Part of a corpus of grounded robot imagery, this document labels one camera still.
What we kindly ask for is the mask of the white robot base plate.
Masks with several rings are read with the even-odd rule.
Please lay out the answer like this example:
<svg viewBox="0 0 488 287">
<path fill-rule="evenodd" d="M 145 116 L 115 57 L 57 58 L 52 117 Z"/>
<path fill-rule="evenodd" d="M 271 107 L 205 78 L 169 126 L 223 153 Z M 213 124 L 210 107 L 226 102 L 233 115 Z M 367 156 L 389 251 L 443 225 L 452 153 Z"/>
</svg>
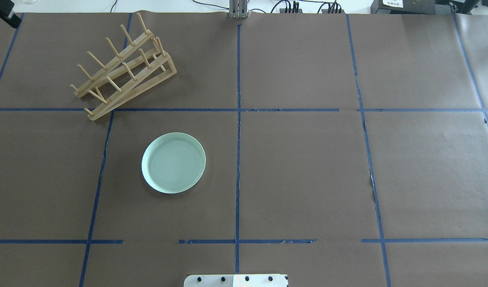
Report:
<svg viewBox="0 0 488 287">
<path fill-rule="evenodd" d="M 189 275 L 184 287 L 288 287 L 286 274 Z"/>
</svg>

